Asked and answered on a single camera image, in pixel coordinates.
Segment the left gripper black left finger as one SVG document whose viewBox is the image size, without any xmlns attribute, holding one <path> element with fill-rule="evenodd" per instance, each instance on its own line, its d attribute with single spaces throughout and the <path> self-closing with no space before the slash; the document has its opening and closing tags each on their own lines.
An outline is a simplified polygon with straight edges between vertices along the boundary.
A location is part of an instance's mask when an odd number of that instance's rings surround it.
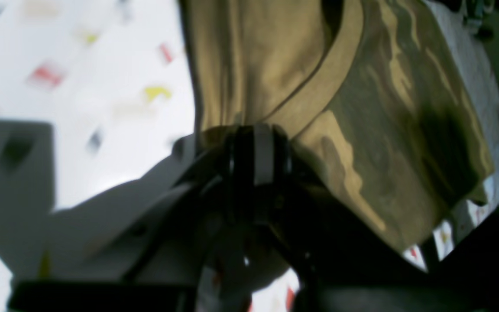
<svg viewBox="0 0 499 312">
<path fill-rule="evenodd" d="M 146 211 L 101 252 L 60 278 L 20 282 L 16 312 L 246 312 L 242 195 L 252 194 L 255 128 L 223 127 Z"/>
</svg>

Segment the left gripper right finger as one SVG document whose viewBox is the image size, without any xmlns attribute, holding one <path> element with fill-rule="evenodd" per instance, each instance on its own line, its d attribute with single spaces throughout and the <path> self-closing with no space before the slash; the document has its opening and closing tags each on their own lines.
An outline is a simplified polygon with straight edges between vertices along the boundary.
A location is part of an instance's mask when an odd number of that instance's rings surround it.
<svg viewBox="0 0 499 312">
<path fill-rule="evenodd" d="M 254 126 L 254 221 L 302 282 L 295 312 L 499 312 L 499 214 L 427 272 L 328 191 L 278 126 Z"/>
</svg>

